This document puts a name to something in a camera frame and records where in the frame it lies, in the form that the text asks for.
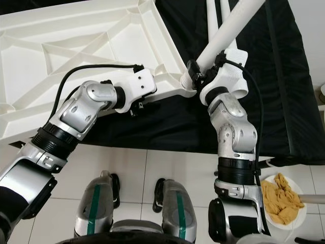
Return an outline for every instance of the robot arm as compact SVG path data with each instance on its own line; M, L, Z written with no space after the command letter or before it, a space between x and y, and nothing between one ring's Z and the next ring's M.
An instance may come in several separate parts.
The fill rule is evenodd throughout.
M237 100L245 95L247 84L242 71L226 64L227 60L245 65L247 53L226 49L205 74L190 60L188 73L202 104L208 106L218 137L218 178L214 183L218 198L209 205L209 235L215 242L236 243L243 236L262 232L263 200L254 181L257 131Z
M128 80L124 87L109 80L84 82L0 173L0 243L21 219L37 215L57 184L52 174L61 171L101 110L127 112L132 103L156 91L147 69Z

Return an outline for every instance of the black tablecloth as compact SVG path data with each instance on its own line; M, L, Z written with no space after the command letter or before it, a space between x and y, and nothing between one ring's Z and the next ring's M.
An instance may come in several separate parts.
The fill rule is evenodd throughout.
M230 0L232 8L236 2ZM39 1L38 7L51 4L55 3ZM156 6L183 61L197 58L208 43L206 1L156 0ZM216 8L220 17L219 0ZM262 6L238 35L237 44L249 54L246 68L257 80L265 106L261 155L276 157L273 164L277 166L325 164L325 133L301 34L288 1L271 0ZM240 103L258 129L258 102L250 83L248 87L250 92ZM207 107L197 96L154 102L135 118L129 114L101 117L83 143L217 153L216 132Z

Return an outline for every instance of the white tube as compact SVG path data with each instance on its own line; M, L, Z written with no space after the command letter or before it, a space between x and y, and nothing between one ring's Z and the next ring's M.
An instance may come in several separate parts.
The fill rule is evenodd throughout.
M197 63L202 73L210 68L217 54L229 47L265 0L241 0L234 7L227 20L222 24L211 42L203 50Z
M214 0L207 0L207 17L208 17L208 36L210 42L219 29Z
M220 6L221 6L221 16L222 16L222 23L226 21L226 19L230 15L230 6L229 6L229 0L220 0ZM234 48L237 49L237 42L236 39L234 39L228 48Z

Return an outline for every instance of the white plate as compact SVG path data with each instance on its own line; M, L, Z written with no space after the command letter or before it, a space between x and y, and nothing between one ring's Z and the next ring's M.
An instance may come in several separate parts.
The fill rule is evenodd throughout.
M265 180L267 180L268 182L276 184L275 181L274 181L275 176L276 175L271 175L271 176L267 177ZM291 189L294 192L296 192L299 195L303 194L303 191L300 189L300 187L292 179L290 179L290 178L288 178L286 176L285 176L285 179L288 181L289 185L291 186ZM279 228L281 230L293 230L293 229L298 228L304 222L304 220L306 218L306 215L307 215L307 207L305 206L305 207L299 209L298 215L297 215L297 217L296 217L296 219L294 221L292 221L288 225L281 225L281 224L278 224L278 223L275 223L274 221L272 221L270 215L265 210L266 219L272 225L274 225L275 227L277 227L277 228Z

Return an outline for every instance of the floor tile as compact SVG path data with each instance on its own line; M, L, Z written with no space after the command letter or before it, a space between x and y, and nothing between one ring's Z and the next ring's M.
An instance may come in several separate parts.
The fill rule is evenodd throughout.
M213 244L214 242L208 234L208 208L195 207L194 211L197 218L197 240L196 243ZM148 220L161 225L163 221L162 213L155 213L152 204L142 204L141 220Z
M310 166L308 165L293 165L285 167L270 167L262 169L261 179L265 179L270 175L275 175L277 173L282 173L284 176L291 178L303 191L304 194L316 194L313 178L310 171ZM318 214L317 204L306 204L307 213Z
M325 204L319 204L319 213L325 215Z
M325 194L325 165L310 166L317 194Z
M29 244L72 238L79 200L49 199L36 216Z
M114 222L120 220L139 220L141 218L141 204L140 203L125 203L114 210Z
M208 207L214 192L217 155L148 150L143 202L153 202L153 192L161 177L184 185L193 206Z
M81 199L86 186L102 170L117 173L122 202L142 203L146 150L78 145L55 178L53 198Z
M34 220L21 220L11 234L8 244L28 244Z
M323 234L325 235L325 215L320 215L321 226L323 227Z
M196 243L215 243L209 236L209 220L207 207L195 207L194 211L197 216L198 230Z
M269 224L269 229L271 235L279 241L285 241L285 239L290 235L292 231L288 230L280 230L273 225ZM300 237L307 240L321 240L324 238L323 229L321 227L320 216L307 214L305 221L303 224L295 229L288 239L287 243L295 243L295 238Z

